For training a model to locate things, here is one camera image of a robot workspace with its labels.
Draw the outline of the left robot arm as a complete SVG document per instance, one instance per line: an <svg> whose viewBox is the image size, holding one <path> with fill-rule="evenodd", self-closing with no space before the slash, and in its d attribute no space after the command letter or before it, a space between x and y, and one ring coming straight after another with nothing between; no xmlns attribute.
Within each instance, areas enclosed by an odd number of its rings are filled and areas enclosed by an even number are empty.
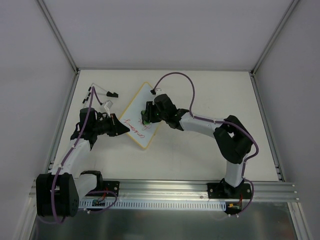
<svg viewBox="0 0 320 240"><path fill-rule="evenodd" d="M86 107L79 111L79 122L70 137L68 150L62 160L48 173L36 178L36 208L40 217L56 219L74 217L78 212L80 199L86 195L105 194L102 173L97 170L83 170L100 135L118 137L130 129L117 116L97 112Z"/></svg>

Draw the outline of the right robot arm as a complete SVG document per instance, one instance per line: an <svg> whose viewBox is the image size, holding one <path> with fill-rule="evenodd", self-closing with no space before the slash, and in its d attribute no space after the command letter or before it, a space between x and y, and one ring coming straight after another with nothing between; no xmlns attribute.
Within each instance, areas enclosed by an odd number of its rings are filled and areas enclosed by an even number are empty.
<svg viewBox="0 0 320 240"><path fill-rule="evenodd" d="M259 147L237 117L229 115L225 119L209 119L195 116L191 110L177 108L165 93L156 93L152 101L146 103L141 112L144 124L164 121L170 128L190 131L215 139L220 153L226 160L226 173L216 187L221 198L238 198L245 182L246 162L259 153Z"/></svg>

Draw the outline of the green whiteboard eraser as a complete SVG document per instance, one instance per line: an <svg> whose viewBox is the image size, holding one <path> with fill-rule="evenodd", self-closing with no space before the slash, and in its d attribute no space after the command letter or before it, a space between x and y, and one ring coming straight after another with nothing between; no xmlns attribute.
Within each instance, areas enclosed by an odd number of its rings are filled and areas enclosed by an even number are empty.
<svg viewBox="0 0 320 240"><path fill-rule="evenodd" d="M141 114L141 122L143 125L149 125L151 122L150 122L150 118L149 118L149 113L147 110L142 110L140 112Z"/></svg>

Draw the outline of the yellow-framed small whiteboard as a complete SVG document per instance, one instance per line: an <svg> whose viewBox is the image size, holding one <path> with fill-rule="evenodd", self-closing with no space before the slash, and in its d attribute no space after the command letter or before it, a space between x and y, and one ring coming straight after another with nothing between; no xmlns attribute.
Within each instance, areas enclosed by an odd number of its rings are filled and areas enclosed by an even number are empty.
<svg viewBox="0 0 320 240"><path fill-rule="evenodd" d="M146 102L152 101L152 86L144 82L120 117L120 122L130 129L128 136L142 149L147 149L156 134L160 123L144 125L141 111L146 109Z"/></svg>

